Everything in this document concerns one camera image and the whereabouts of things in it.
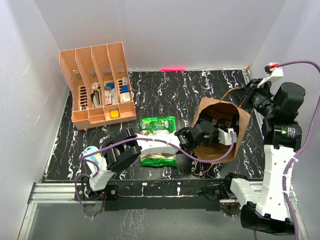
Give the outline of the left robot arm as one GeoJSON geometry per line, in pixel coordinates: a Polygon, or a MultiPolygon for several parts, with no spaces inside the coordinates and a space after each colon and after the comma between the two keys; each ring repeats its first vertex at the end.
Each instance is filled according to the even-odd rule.
{"type": "Polygon", "coordinates": [[[104,148],[88,146],[80,156],[91,170],[81,178],[82,192],[87,198],[99,199],[107,182],[116,172],[127,169],[137,158],[153,154],[188,157],[198,147],[220,143],[224,131],[205,120],[194,127],[184,127],[174,133],[147,136],[128,128],[112,138],[104,148]]]}

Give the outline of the brown paper bag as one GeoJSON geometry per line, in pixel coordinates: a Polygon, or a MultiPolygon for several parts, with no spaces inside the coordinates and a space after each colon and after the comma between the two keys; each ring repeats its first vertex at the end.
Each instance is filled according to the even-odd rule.
{"type": "Polygon", "coordinates": [[[251,115],[236,103],[225,101],[229,94],[240,90],[234,87],[228,90],[220,99],[203,97],[195,111],[192,127],[214,129],[213,137],[204,145],[196,147],[193,152],[204,162],[195,161],[192,174],[205,176],[215,165],[233,161],[244,139],[251,115]]]}

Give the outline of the green chips bag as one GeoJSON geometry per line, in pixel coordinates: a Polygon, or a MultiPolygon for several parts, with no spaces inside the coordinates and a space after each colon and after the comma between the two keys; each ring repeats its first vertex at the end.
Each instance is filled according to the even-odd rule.
{"type": "MultiPolygon", "coordinates": [[[[145,117],[140,121],[140,133],[145,136],[166,136],[176,131],[176,117],[145,117]]],[[[153,153],[142,155],[140,163],[143,167],[177,167],[176,157],[169,153],[153,153]]]]}

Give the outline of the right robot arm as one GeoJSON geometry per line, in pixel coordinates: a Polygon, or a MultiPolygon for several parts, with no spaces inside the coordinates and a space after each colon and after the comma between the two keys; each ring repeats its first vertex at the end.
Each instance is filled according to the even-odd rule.
{"type": "Polygon", "coordinates": [[[295,120],[304,102],[305,89],[284,82],[276,94],[272,83],[252,79],[246,86],[231,92],[238,107],[254,109],[263,116],[261,132],[264,146],[264,175],[261,193],[257,195],[249,180],[230,173],[223,194],[240,205],[240,222],[245,229],[272,235],[298,236],[289,190],[293,166],[290,160],[301,149],[302,128],[295,120]]]}

